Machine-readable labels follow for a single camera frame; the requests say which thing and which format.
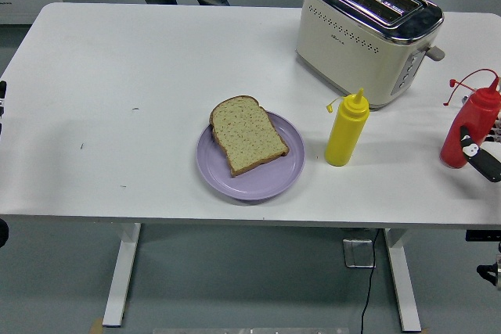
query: gray floor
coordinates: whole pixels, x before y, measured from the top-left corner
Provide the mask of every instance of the gray floor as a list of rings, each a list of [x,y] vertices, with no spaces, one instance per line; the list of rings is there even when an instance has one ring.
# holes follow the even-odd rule
[[[284,7],[299,7],[301,1],[230,0]],[[501,15],[499,0],[433,1],[448,11]],[[0,27],[0,72],[26,32],[27,27]],[[113,226],[12,219],[9,225],[11,238],[0,250],[0,333],[88,333],[106,306],[118,250]],[[147,224],[123,325],[104,332],[219,327],[359,332],[369,271],[344,266],[342,239],[373,236],[374,230]],[[427,332],[499,332],[501,294],[475,271],[479,264],[494,263],[497,244],[465,242],[463,230],[429,229],[416,231],[406,252]],[[365,332],[400,332],[382,237]]]

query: ventilation holes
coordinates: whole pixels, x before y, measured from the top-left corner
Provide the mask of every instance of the ventilation holes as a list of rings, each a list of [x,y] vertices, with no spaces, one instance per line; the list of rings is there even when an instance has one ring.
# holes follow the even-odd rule
[[[308,7],[309,12],[313,13],[315,16],[317,16],[321,21],[324,23],[327,23],[330,27],[332,27],[337,33],[343,34],[346,38],[349,38],[350,41],[353,41],[354,43],[361,45],[363,48],[366,48],[367,50],[374,52],[377,54],[379,52],[379,48],[376,46],[373,46],[372,43],[369,43],[363,39],[361,39],[358,35],[355,35],[353,32],[351,32],[349,29],[346,29],[345,27],[342,27],[339,25],[336,21],[333,21],[331,18],[327,17],[327,15],[322,14],[317,8],[313,7],[310,5]]]

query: mustard bottle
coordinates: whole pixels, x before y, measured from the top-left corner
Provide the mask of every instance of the mustard bottle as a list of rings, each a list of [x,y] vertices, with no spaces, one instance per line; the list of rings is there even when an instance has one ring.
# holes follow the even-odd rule
[[[332,103],[327,106],[332,112]],[[363,88],[357,94],[343,98],[337,108],[336,120],[326,147],[326,161],[333,166],[344,166],[351,158],[355,145],[369,117],[369,102]]]

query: red squeeze bottle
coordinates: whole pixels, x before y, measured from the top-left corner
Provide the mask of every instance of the red squeeze bottle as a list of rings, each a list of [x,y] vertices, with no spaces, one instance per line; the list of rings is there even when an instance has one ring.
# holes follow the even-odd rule
[[[457,83],[451,80],[451,86]],[[499,77],[488,88],[476,90],[458,112],[440,152],[440,159],[450,167],[461,168],[467,163],[460,142],[460,127],[468,128],[475,144],[481,145],[501,110],[501,95],[497,91]]]

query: cream toaster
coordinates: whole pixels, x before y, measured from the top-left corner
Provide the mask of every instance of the cream toaster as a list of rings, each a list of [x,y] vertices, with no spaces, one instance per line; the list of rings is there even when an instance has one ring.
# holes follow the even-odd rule
[[[444,21],[428,0],[304,0],[297,53],[344,95],[364,88],[370,108],[397,99],[413,82]]]

